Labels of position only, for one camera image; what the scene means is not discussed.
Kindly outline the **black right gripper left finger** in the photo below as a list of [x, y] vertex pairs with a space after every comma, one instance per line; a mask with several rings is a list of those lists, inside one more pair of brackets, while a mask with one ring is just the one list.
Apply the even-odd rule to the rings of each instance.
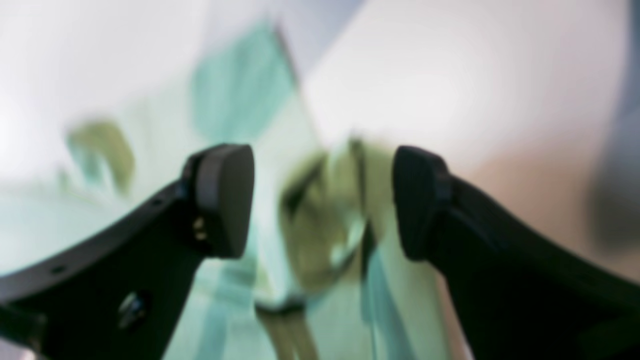
[[190, 156], [178, 180], [98, 234], [1, 277], [1, 339], [45, 360], [160, 360], [208, 258], [245, 252], [250, 145]]

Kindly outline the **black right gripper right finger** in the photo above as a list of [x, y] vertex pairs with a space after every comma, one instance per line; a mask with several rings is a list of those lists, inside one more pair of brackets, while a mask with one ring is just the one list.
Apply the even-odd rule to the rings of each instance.
[[476, 360], [637, 360], [638, 285], [544, 238], [445, 161], [399, 146], [392, 162], [407, 259], [445, 278]]

